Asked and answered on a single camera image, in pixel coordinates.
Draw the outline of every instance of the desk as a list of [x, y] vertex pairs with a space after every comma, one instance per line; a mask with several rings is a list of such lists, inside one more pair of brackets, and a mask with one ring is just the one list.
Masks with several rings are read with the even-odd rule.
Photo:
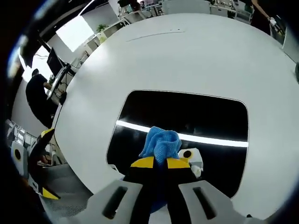
[[[155, 66], [144, 69], [145, 62]], [[131, 91], [239, 100], [248, 110], [249, 148], [232, 202], [241, 214], [265, 219], [299, 176], [294, 70], [279, 43], [248, 24], [210, 14], [146, 19], [116, 32], [78, 70], [57, 112], [55, 138], [73, 171], [96, 193], [122, 177], [107, 165], [106, 154]]]
[[99, 47], [99, 45], [100, 45], [100, 40], [99, 40], [97, 34], [94, 34], [93, 36], [89, 37], [83, 43], [85, 51], [90, 55]]
[[140, 10], [130, 12], [129, 14], [124, 14], [122, 16], [129, 24], [146, 19], [146, 17], [142, 14], [142, 11]]
[[114, 34], [119, 29], [121, 29], [122, 27], [124, 27], [128, 24], [129, 23], [125, 19], [122, 19], [122, 20], [119, 20], [119, 21], [111, 24], [109, 27], [104, 29], [102, 32], [105, 34], [106, 38], [109, 38], [112, 34]]
[[215, 6], [215, 5], [211, 5], [210, 8], [211, 8], [212, 15], [228, 17], [228, 12], [232, 12], [235, 13], [234, 19], [236, 19], [237, 11], [235, 9], [232, 9], [230, 7], [222, 7], [222, 6]]
[[154, 11], [155, 11], [155, 16], [158, 16], [158, 12], [156, 11], [156, 7], [162, 7], [162, 5], [160, 4], [154, 4], [154, 5], [150, 5], [150, 6], [146, 6], [144, 7], [142, 10], [147, 10], [147, 9], [151, 9], [151, 8], [154, 8]]

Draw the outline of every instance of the black fabric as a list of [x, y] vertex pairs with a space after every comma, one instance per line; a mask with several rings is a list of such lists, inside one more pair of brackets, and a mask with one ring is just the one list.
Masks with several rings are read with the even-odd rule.
[[35, 145], [32, 148], [32, 152], [28, 158], [28, 172], [32, 176], [33, 180], [43, 186], [44, 181], [46, 180], [46, 176], [43, 174], [42, 166], [38, 166], [37, 162], [41, 160], [41, 156], [46, 153], [46, 146], [50, 142], [52, 136], [54, 134], [54, 130], [49, 131], [42, 137], [38, 136]]
[[57, 110], [57, 105], [52, 100], [47, 100], [43, 84], [47, 79], [41, 74], [35, 75], [28, 82], [26, 87], [26, 98], [31, 111], [36, 118], [47, 128], [51, 128], [54, 115]]
[[196, 182], [196, 177], [190, 168], [171, 168], [166, 171], [165, 197], [172, 224], [191, 223], [186, 201], [178, 187], [191, 182]]
[[[270, 17], [275, 17], [279, 14], [278, 1], [277, 0], [258, 0], [260, 7]], [[267, 18], [253, 5], [254, 13], [252, 15], [251, 25], [265, 32], [268, 35], [270, 33], [270, 22]]]
[[262, 13], [260, 13], [260, 11], [256, 7], [254, 7], [254, 13], [252, 15], [251, 25], [265, 32], [266, 34], [271, 35], [270, 22]]
[[142, 184], [143, 187], [133, 207], [130, 224], [148, 224], [153, 202], [157, 199], [157, 164], [154, 168], [130, 167], [124, 181]]

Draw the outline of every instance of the blue towel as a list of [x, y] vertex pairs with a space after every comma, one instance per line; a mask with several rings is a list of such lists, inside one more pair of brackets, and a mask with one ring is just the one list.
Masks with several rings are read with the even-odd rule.
[[182, 145], [181, 139], [175, 131], [165, 131], [159, 127], [152, 127], [145, 139], [145, 145], [140, 157], [154, 156], [158, 165], [162, 166], [166, 158], [178, 159], [178, 151]]

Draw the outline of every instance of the potted plant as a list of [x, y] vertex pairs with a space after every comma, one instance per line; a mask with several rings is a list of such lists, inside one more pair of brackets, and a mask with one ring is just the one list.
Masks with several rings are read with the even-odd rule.
[[100, 33], [104, 29], [106, 29], [108, 26], [106, 24], [100, 24], [97, 28], [97, 32]]

